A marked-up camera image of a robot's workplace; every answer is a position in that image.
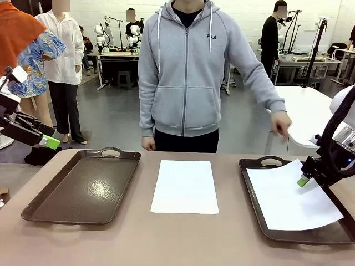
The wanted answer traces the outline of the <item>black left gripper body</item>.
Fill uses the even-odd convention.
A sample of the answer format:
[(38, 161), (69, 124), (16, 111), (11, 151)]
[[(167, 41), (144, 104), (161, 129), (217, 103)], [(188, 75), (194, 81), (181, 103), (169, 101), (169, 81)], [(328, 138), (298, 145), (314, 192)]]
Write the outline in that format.
[(17, 121), (17, 118), (20, 118), (21, 114), (18, 108), (12, 110), (4, 105), (0, 105), (0, 130), (8, 127), (21, 129), (22, 125)]

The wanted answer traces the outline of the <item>white A4 paper sheet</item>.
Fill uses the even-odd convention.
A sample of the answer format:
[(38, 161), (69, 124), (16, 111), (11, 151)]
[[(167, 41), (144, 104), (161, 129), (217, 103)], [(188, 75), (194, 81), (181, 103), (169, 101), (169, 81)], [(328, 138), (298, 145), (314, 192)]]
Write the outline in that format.
[(247, 170), (269, 230), (305, 231), (343, 218), (314, 179), (303, 187), (297, 184), (301, 168), (296, 159), (278, 168)]
[(152, 213), (219, 214), (210, 161), (160, 161)]

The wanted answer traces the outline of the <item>person's left forearm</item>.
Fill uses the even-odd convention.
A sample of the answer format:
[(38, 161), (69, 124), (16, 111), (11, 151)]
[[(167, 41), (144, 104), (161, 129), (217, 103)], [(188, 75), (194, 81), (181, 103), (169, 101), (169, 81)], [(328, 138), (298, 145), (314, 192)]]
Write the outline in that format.
[(272, 114), (286, 111), (284, 98), (278, 95), (275, 86), (258, 60), (243, 65), (240, 70), (244, 86), (251, 90), (258, 104), (269, 109)]

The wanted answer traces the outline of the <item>person's right forearm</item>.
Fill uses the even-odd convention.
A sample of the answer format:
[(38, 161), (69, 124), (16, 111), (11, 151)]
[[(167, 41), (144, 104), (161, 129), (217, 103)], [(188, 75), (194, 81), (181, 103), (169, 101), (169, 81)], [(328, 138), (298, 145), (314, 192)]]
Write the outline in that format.
[(139, 100), (140, 100), (140, 128), (142, 137), (153, 136), (153, 127), (155, 125), (154, 119), (152, 117), (152, 107), (155, 98), (156, 87), (139, 88)]

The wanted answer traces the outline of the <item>person's left hand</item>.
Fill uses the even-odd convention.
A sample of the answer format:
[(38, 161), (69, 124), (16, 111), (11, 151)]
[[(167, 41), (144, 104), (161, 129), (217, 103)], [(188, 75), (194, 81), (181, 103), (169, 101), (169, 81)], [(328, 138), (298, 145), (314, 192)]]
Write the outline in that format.
[(271, 132), (274, 135), (281, 135), (284, 140), (289, 137), (288, 130), (292, 121), (286, 111), (271, 113)]

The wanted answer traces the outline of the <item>person's right hand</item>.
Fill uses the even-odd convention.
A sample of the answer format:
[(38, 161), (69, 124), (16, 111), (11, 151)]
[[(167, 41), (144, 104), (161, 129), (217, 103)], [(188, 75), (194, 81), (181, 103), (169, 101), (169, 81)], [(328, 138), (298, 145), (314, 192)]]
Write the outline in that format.
[(141, 139), (141, 146), (147, 151), (155, 151), (155, 140), (153, 136), (142, 137)]

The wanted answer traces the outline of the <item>white round stand base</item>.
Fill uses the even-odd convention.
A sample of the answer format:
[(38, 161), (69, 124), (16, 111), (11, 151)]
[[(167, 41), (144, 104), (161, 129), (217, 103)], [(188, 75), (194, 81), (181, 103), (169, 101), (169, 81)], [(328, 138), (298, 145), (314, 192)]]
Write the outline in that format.
[(10, 137), (0, 135), (0, 150), (10, 146), (14, 140)]

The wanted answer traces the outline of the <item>brown plastic serving tray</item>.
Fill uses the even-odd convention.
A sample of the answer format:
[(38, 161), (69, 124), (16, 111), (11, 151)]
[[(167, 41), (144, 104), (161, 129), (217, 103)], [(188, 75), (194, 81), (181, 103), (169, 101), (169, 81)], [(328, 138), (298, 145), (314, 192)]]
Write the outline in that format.
[(22, 211), (26, 221), (103, 226), (116, 217), (141, 153), (78, 151)]
[(240, 159), (239, 167), (249, 194), (255, 217), (261, 232), (273, 241), (290, 242), (308, 245), (355, 244), (355, 217), (343, 206), (340, 200), (329, 188), (322, 188), (330, 200), (343, 214), (339, 221), (320, 228), (305, 231), (269, 230), (257, 201), (254, 189), (248, 176), (248, 169), (273, 169), (284, 166), (292, 161), (276, 156), (266, 156), (258, 159)]

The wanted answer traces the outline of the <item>white table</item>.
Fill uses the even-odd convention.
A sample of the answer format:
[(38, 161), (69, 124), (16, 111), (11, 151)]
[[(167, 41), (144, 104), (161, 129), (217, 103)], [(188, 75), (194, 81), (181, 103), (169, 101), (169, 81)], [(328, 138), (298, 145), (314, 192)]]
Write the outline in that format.
[(332, 116), (329, 109), (332, 98), (314, 88), (300, 86), (276, 86), (284, 98), (287, 113), (292, 120), (286, 140), (288, 155), (313, 156), (318, 146), (310, 141), (321, 134)]

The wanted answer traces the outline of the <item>figure in white jacket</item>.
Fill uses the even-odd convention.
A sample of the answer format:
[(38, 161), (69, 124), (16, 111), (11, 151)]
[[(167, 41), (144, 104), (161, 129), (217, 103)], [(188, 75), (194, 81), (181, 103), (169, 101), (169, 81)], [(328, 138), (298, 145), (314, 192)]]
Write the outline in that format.
[(57, 131), (63, 143), (72, 139), (87, 144), (79, 122), (77, 91), (82, 81), (84, 42), (78, 23), (69, 15), (70, 0), (40, 0), (43, 12), (36, 18), (65, 45), (64, 52), (44, 64)]

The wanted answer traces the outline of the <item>grey plastic stool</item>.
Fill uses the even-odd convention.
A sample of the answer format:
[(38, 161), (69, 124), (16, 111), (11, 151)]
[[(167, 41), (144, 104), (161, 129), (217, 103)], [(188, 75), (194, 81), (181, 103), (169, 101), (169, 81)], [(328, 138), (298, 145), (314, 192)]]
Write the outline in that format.
[(125, 71), (118, 71), (118, 88), (119, 89), (127, 89), (131, 90), (133, 88), (133, 81), (131, 79), (131, 71), (130, 70), (125, 70)]

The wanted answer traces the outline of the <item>background robot workbench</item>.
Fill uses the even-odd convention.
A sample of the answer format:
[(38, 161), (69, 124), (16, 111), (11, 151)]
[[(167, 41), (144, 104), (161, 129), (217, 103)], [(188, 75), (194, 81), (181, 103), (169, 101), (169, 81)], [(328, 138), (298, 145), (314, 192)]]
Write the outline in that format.
[(102, 76), (102, 62), (130, 62), (138, 63), (139, 53), (132, 52), (92, 52), (88, 54), (89, 57), (94, 57), (97, 63), (97, 71), (100, 86), (96, 88), (97, 91), (102, 90), (106, 86), (109, 86), (108, 81), (103, 80)]

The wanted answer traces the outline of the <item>long white background desk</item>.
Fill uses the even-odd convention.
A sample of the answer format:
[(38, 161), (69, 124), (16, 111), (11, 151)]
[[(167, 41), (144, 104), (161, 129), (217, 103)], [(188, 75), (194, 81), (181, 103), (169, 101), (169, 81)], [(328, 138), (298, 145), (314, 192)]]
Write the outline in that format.
[(308, 84), (322, 84), (329, 69), (336, 68), (340, 64), (340, 60), (316, 56), (311, 65), (311, 58), (308, 56), (285, 54), (280, 55), (279, 60), (274, 62), (275, 66), (271, 77), (275, 78), (273, 80), (274, 85), (291, 86), (303, 84), (306, 81), (308, 71), (310, 71)]

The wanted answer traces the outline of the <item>white board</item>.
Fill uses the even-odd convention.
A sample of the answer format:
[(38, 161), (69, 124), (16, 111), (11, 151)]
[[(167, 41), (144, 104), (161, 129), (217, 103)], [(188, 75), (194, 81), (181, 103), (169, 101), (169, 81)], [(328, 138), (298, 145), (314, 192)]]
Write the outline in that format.
[(318, 30), (301, 30), (297, 34), (295, 41), (294, 52), (295, 53), (307, 53), (310, 52), (313, 44), (317, 40)]

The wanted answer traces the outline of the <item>person in grey hoodie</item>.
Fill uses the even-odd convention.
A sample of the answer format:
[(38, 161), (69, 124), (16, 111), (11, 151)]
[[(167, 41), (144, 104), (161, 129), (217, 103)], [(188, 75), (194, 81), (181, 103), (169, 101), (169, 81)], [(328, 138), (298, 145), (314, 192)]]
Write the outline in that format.
[(237, 22), (211, 0), (161, 6), (145, 23), (138, 64), (139, 88), (156, 87), (155, 151), (215, 153), (224, 65), (240, 73), (255, 61)]

